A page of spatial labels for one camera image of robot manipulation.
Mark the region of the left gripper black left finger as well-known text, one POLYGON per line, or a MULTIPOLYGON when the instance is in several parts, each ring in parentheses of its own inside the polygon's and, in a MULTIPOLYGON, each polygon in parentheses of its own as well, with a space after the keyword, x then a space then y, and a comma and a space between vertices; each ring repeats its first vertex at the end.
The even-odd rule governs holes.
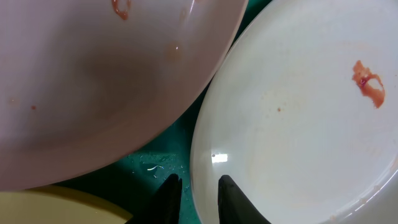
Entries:
POLYGON ((126 224, 178 224, 182 198, 182 179, 170 174, 149 204, 126 224))

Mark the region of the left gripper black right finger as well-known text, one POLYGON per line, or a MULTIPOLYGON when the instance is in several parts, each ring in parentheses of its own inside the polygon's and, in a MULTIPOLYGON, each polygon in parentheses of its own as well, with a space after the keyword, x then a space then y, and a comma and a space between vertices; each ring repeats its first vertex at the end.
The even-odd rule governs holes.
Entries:
POLYGON ((218 216, 220 224, 271 224, 229 175, 218 181, 218 216))

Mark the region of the white plate with sauce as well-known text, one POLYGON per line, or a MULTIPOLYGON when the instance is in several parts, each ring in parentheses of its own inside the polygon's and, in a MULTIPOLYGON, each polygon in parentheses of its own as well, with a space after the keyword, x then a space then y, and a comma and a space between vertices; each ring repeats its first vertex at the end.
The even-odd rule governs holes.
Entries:
POLYGON ((272 1, 201 106, 202 223, 230 176, 271 223, 397 222, 397 1, 272 1))

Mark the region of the pinkish white plate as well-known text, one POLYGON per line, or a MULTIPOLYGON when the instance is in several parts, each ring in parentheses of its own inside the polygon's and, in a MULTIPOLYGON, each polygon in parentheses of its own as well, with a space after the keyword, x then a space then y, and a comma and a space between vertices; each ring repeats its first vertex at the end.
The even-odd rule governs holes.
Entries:
POLYGON ((1 190, 102 168, 196 100, 242 0, 1 0, 1 190))

